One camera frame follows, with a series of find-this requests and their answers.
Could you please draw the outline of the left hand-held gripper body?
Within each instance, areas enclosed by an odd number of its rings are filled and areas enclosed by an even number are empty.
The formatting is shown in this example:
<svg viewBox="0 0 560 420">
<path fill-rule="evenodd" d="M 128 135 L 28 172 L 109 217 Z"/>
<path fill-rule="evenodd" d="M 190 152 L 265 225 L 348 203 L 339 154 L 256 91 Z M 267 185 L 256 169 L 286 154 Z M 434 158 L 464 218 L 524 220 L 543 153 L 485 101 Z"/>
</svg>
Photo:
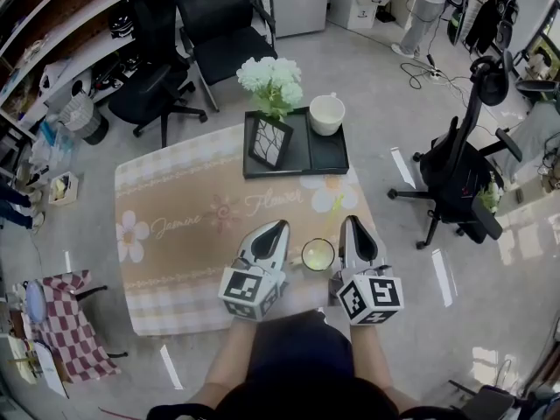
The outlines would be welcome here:
<svg viewBox="0 0 560 420">
<path fill-rule="evenodd" d="M 266 270 L 236 258 L 223 271 L 218 297 L 234 317 L 261 322 L 282 296 L 286 284 L 283 271 Z"/>
</svg>

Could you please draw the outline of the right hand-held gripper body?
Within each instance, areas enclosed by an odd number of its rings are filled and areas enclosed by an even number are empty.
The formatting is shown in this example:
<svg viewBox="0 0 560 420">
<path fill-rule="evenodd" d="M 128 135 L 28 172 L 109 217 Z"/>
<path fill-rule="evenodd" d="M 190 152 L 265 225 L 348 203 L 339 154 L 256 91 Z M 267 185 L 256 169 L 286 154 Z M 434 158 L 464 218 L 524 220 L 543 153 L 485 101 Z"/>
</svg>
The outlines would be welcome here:
<svg viewBox="0 0 560 420">
<path fill-rule="evenodd" d="M 402 281 L 386 258 L 341 259 L 340 276 L 336 298 L 351 325 L 382 324 L 403 309 Z"/>
</svg>

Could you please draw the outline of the clear glass cup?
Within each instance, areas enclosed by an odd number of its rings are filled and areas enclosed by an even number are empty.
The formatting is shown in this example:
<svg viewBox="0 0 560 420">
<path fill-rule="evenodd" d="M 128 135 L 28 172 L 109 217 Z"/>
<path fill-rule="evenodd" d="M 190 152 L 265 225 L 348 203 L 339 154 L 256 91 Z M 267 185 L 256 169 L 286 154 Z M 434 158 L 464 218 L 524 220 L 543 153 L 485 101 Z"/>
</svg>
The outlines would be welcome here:
<svg viewBox="0 0 560 420">
<path fill-rule="evenodd" d="M 334 258 L 333 245 L 327 239 L 314 238 L 303 246 L 300 255 L 290 264 L 293 266 L 304 265 L 308 270 L 322 272 L 332 266 Z"/>
</svg>

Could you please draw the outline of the yellow-green drinking straw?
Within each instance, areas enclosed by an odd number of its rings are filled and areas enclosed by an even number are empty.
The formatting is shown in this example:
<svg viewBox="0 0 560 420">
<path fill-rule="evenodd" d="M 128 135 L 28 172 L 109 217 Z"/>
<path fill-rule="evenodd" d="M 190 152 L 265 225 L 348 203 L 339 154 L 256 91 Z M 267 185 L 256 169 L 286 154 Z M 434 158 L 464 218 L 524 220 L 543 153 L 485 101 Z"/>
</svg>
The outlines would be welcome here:
<svg viewBox="0 0 560 420">
<path fill-rule="evenodd" d="M 334 249 L 331 241 L 329 240 L 330 231 L 333 229 L 333 224 L 337 219 L 343 199 L 343 194 L 335 198 L 331 211 L 325 220 L 323 231 L 321 235 L 314 241 L 314 246 L 312 249 L 314 255 L 311 264 L 316 271 L 326 270 L 333 263 Z"/>
</svg>

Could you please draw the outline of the person's right forearm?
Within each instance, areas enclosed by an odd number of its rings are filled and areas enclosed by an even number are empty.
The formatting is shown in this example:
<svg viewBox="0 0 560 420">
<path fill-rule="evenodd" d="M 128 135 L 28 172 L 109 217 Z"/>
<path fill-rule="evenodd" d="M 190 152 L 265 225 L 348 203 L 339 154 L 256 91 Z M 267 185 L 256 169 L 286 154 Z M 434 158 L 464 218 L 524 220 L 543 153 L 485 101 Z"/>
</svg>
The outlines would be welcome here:
<svg viewBox="0 0 560 420">
<path fill-rule="evenodd" d="M 371 382 L 381 389 L 400 412 L 419 405 L 418 401 L 395 387 L 389 372 L 389 364 L 374 325 L 352 325 L 350 327 L 350 338 L 353 351 L 353 370 L 357 378 Z"/>
</svg>

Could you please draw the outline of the person's left forearm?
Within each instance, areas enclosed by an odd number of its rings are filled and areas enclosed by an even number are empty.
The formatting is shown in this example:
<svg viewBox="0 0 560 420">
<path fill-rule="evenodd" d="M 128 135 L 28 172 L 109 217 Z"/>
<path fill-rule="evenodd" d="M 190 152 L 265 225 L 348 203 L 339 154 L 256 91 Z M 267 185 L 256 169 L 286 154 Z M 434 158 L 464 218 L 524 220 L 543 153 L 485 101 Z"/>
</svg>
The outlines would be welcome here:
<svg viewBox="0 0 560 420">
<path fill-rule="evenodd" d="M 235 318 L 206 373 L 201 388 L 188 400 L 215 409 L 245 382 L 258 324 Z"/>
</svg>

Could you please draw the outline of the table with floral tablecloth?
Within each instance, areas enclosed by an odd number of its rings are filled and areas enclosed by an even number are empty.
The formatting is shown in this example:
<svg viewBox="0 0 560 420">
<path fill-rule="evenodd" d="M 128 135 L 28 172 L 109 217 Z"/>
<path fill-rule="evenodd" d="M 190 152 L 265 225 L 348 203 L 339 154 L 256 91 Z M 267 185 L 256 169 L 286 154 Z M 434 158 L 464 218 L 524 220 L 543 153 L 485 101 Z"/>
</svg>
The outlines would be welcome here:
<svg viewBox="0 0 560 420">
<path fill-rule="evenodd" d="M 115 171 L 115 229 L 129 316 L 140 336 L 228 327 L 221 275 L 242 239 L 277 220 L 290 225 L 288 257 L 321 235 L 336 197 L 332 244 L 349 215 L 375 229 L 354 171 L 341 176 L 246 179 L 244 128 L 176 143 Z"/>
</svg>

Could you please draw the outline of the person's dark blue clothing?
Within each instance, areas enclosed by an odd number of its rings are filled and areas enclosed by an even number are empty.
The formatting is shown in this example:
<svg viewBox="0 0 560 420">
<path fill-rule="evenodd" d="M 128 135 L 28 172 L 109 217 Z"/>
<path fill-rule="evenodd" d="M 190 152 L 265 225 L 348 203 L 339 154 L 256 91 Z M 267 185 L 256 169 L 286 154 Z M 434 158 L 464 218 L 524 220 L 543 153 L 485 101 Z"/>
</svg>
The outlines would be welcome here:
<svg viewBox="0 0 560 420">
<path fill-rule="evenodd" d="M 261 323 L 255 334 L 247 379 L 354 375 L 352 345 L 319 311 Z"/>
</svg>

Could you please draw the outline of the black tray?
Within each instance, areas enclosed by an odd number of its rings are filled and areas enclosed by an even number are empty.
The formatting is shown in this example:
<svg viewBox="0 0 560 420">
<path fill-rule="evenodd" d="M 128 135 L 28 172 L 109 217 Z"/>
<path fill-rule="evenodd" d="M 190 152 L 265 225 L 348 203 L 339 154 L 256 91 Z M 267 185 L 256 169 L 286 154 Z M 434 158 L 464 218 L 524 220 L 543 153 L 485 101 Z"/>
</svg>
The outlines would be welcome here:
<svg viewBox="0 0 560 420">
<path fill-rule="evenodd" d="M 344 130 L 339 127 L 331 136 L 317 134 L 312 129 L 307 107 L 295 109 L 285 119 L 285 123 L 293 128 L 293 134 L 281 168 L 275 171 L 258 163 L 248 154 L 250 131 L 256 116 L 256 111 L 249 111 L 244 117 L 242 173 L 245 179 L 343 175 L 348 172 L 349 160 Z"/>
</svg>

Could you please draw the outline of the tall black office chair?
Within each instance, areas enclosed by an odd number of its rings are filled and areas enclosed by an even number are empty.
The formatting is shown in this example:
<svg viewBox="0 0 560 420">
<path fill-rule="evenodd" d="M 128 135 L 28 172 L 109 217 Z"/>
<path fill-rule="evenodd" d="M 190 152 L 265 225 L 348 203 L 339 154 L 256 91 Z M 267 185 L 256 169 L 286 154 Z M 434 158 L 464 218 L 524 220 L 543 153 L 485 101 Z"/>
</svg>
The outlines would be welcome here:
<svg viewBox="0 0 560 420">
<path fill-rule="evenodd" d="M 464 119 L 453 117 L 447 133 L 433 140 L 430 150 L 413 156 L 419 163 L 427 189 L 423 192 L 394 188 L 388 191 L 392 200 L 408 198 L 435 203 L 428 212 L 429 232 L 425 240 L 416 243 L 417 249 L 431 245 L 440 223 L 457 225 L 457 235 L 465 235 L 478 244 L 487 237 L 500 238 L 502 226 L 485 206 L 483 192 L 494 186 L 501 190 L 504 182 L 487 157 L 506 150 L 521 161 L 522 151 L 504 129 L 497 129 L 497 141 L 480 150 L 468 143 L 468 137 L 477 126 L 482 107 L 499 105 L 507 97 L 512 68 L 513 57 L 508 50 L 498 59 L 491 56 L 476 59 L 470 67 L 472 90 Z"/>
</svg>

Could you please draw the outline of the small white flower bunch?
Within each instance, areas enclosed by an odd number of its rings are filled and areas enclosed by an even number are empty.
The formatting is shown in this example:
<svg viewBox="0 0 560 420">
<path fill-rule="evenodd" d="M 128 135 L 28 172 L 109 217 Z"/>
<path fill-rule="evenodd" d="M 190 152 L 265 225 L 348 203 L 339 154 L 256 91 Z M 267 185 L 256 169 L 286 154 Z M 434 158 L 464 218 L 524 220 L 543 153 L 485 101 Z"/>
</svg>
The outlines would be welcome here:
<svg viewBox="0 0 560 420">
<path fill-rule="evenodd" d="M 495 173 L 491 171 L 490 182 L 478 191 L 477 199 L 480 200 L 486 210 L 496 214 L 503 194 L 503 188 L 497 183 Z"/>
</svg>

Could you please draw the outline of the white ceramic mug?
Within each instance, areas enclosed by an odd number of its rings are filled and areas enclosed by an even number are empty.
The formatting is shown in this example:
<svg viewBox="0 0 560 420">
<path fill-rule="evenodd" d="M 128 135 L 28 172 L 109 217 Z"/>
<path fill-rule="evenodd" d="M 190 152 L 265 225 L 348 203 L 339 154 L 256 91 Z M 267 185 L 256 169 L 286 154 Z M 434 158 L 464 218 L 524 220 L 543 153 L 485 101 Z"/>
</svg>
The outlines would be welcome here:
<svg viewBox="0 0 560 420">
<path fill-rule="evenodd" d="M 316 96 L 309 106 L 311 127 L 319 135 L 329 137 L 341 126 L 346 107 L 336 93 Z"/>
</svg>

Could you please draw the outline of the dark grey chair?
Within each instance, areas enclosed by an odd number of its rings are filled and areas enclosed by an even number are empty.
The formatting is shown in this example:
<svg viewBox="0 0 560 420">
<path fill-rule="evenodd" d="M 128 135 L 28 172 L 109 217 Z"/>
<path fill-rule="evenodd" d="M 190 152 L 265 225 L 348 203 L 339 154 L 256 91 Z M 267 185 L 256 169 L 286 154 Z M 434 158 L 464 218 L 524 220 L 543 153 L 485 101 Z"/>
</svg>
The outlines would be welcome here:
<svg viewBox="0 0 560 420">
<path fill-rule="evenodd" d="M 483 385 L 475 392 L 454 380 L 448 382 L 458 391 L 470 396 L 462 407 L 452 407 L 468 420 L 505 420 L 507 413 L 517 404 L 514 395 L 496 386 Z"/>
</svg>

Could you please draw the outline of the white flower bouquet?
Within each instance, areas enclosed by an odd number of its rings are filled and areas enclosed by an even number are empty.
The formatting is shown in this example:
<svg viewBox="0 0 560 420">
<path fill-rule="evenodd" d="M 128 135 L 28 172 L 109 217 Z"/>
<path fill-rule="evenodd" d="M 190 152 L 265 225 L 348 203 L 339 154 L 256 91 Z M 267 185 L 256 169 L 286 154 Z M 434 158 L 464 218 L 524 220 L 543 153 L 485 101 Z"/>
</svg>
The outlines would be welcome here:
<svg viewBox="0 0 560 420">
<path fill-rule="evenodd" d="M 251 93 L 259 111 L 282 121 L 303 98 L 301 70 L 294 60 L 250 58 L 236 71 L 242 88 Z"/>
</svg>

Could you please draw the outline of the red checked cloth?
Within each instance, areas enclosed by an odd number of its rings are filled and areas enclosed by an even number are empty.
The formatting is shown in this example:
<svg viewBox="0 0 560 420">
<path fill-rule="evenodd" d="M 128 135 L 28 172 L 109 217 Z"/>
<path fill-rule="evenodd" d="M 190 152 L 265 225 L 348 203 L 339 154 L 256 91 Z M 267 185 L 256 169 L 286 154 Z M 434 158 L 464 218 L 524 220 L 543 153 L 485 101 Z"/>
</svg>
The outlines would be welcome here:
<svg viewBox="0 0 560 420">
<path fill-rule="evenodd" d="M 77 300 L 91 280 L 90 272 L 82 270 L 35 281 L 45 296 L 46 318 L 31 324 L 31 339 L 48 346 L 60 357 L 71 382 L 121 373 L 97 339 Z"/>
</svg>

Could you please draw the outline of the white power strip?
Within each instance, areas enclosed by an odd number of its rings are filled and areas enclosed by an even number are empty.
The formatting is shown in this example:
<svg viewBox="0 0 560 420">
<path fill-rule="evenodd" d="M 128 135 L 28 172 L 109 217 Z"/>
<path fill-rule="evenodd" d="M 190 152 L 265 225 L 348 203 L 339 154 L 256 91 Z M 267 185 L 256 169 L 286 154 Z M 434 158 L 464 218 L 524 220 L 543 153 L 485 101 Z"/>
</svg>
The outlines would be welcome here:
<svg viewBox="0 0 560 420">
<path fill-rule="evenodd" d="M 428 53 L 426 57 L 430 64 L 430 79 L 432 81 L 438 81 L 443 78 L 443 72 L 437 67 L 436 61 L 433 59 L 432 55 Z"/>
</svg>

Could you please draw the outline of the black office chair with headrest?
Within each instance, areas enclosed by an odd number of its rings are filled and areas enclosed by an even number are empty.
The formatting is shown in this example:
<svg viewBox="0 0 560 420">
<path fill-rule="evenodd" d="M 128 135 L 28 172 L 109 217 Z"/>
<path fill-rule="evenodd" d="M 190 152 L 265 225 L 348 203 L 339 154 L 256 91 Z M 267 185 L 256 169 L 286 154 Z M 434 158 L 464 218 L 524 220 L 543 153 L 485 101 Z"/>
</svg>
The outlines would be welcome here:
<svg viewBox="0 0 560 420">
<path fill-rule="evenodd" d="M 183 98 L 196 90 L 189 81 L 190 63 L 181 56 L 175 43 L 175 0 L 126 0 L 131 9 L 133 35 L 141 63 L 108 102 L 110 112 L 133 124 L 133 135 L 160 122 L 161 146 L 167 146 L 168 118 L 171 114 L 196 116 L 201 123 L 207 113 L 191 108 Z"/>
</svg>

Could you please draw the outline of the small white box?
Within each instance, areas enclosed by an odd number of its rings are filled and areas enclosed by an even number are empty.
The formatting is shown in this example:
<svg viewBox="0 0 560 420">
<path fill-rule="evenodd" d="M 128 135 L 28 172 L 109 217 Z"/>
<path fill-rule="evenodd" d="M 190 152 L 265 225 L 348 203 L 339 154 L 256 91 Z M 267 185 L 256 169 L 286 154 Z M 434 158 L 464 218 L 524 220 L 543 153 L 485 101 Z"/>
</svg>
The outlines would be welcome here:
<svg viewBox="0 0 560 420">
<path fill-rule="evenodd" d="M 54 178 L 50 184 L 49 203 L 56 207 L 74 203 L 78 197 L 78 178 L 67 171 Z"/>
</svg>

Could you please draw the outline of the blue plate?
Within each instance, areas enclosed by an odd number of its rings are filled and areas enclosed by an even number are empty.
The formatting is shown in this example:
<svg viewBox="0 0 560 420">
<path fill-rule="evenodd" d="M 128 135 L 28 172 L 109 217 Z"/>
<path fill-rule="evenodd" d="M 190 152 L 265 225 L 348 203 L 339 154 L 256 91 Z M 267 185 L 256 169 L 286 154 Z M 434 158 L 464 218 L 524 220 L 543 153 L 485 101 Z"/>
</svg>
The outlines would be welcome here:
<svg viewBox="0 0 560 420">
<path fill-rule="evenodd" d="M 42 285 L 38 281 L 30 281 L 25 290 L 27 314 L 35 324 L 46 320 L 47 305 Z"/>
</svg>

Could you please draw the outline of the white sheet board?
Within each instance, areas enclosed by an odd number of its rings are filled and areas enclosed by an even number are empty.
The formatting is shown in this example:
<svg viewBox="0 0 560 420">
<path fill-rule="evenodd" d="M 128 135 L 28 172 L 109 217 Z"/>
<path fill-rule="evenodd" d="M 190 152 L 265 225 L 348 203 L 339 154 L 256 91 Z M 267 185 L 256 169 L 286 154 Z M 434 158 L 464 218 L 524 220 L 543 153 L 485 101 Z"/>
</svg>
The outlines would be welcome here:
<svg viewBox="0 0 560 420">
<path fill-rule="evenodd" d="M 60 358 L 53 355 L 51 350 L 40 342 L 34 342 L 33 346 L 47 387 L 58 395 L 68 399 L 68 393 L 65 387 L 67 375 Z"/>
</svg>

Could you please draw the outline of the grey woven basket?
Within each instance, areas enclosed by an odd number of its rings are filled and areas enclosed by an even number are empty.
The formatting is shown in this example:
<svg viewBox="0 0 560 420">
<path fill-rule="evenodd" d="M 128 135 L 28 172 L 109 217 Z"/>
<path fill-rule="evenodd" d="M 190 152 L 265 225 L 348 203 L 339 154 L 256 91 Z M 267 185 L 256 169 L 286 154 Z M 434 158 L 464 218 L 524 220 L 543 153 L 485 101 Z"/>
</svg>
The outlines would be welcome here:
<svg viewBox="0 0 560 420">
<path fill-rule="evenodd" d="M 99 144 L 109 131 L 109 121 L 83 92 L 74 96 L 60 111 L 59 121 L 90 145 Z"/>
</svg>

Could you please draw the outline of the black visitor chair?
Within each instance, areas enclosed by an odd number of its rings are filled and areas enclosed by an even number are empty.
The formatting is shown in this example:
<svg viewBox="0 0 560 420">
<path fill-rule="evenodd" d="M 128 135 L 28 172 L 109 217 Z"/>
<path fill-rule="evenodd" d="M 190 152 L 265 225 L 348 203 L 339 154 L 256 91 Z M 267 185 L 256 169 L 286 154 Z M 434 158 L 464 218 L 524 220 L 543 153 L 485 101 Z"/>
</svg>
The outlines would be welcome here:
<svg viewBox="0 0 560 420">
<path fill-rule="evenodd" d="M 253 26 L 258 14 L 276 31 L 273 17 L 252 0 L 175 0 L 183 23 L 181 38 L 199 71 L 207 99 L 218 104 L 210 87 L 236 76 L 242 64 L 253 58 L 277 57 L 274 45 Z"/>
</svg>

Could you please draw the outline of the clear plastic bag pile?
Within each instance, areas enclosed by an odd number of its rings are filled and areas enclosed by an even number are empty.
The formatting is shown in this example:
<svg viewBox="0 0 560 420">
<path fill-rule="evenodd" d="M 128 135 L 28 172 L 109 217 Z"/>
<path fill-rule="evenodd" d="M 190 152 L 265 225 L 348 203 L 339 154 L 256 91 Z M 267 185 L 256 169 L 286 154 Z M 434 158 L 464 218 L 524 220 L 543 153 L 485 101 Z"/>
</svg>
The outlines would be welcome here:
<svg viewBox="0 0 560 420">
<path fill-rule="evenodd" d="M 28 159 L 33 173 L 41 179 L 53 179 L 69 171 L 78 149 L 74 133 L 60 122 L 41 121 L 37 140 Z"/>
</svg>

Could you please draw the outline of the grey cabinet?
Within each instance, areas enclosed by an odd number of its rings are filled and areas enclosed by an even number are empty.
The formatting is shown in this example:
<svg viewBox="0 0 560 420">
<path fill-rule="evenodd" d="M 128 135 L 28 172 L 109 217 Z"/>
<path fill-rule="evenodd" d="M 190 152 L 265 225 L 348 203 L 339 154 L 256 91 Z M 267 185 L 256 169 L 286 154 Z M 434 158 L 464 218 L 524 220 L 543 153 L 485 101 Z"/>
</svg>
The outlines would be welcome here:
<svg viewBox="0 0 560 420">
<path fill-rule="evenodd" d="M 323 31 L 327 3 L 328 0 L 272 0 L 276 37 Z"/>
</svg>

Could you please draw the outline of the white bag with black print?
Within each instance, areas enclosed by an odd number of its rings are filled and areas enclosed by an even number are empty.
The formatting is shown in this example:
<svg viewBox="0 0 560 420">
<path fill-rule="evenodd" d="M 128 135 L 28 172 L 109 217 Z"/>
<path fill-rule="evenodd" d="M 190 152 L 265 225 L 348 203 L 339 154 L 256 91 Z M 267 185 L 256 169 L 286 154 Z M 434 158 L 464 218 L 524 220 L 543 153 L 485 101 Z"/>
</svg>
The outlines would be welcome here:
<svg viewBox="0 0 560 420">
<path fill-rule="evenodd" d="M 73 77 L 67 72 L 70 58 L 47 64 L 39 80 L 39 95 L 47 107 L 60 105 L 69 99 Z"/>
</svg>

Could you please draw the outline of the black white striped item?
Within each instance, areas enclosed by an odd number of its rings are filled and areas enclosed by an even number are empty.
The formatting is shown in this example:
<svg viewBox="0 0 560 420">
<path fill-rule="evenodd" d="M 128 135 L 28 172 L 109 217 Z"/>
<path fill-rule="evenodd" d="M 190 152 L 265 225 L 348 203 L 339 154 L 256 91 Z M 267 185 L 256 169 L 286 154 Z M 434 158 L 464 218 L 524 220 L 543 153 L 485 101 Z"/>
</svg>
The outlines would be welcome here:
<svg viewBox="0 0 560 420">
<path fill-rule="evenodd" d="M 121 39 L 133 32 L 133 22 L 127 14 L 113 14 L 108 19 L 108 27 L 113 39 Z"/>
</svg>

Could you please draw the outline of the black picture frame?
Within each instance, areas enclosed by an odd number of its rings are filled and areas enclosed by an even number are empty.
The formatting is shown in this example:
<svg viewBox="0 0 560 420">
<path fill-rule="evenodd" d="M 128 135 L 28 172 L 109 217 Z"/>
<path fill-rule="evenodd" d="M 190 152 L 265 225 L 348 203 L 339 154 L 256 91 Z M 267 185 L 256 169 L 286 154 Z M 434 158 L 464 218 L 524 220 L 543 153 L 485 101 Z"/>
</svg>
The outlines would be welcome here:
<svg viewBox="0 0 560 420">
<path fill-rule="evenodd" d="M 290 145 L 293 128 L 285 122 L 257 115 L 248 141 L 248 155 L 271 170 L 279 170 Z"/>
</svg>

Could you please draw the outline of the white wall shelf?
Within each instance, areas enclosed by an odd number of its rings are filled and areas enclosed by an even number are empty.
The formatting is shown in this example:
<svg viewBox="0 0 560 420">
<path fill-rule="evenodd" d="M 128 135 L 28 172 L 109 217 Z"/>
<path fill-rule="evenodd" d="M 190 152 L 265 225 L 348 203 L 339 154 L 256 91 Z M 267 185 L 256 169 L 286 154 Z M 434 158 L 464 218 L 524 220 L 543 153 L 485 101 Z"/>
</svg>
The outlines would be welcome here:
<svg viewBox="0 0 560 420">
<path fill-rule="evenodd" d="M 39 95 L 47 64 L 71 59 L 73 77 L 125 45 L 109 13 L 123 0 L 4 0 L 0 7 L 0 126 L 28 130 L 50 107 Z"/>
</svg>

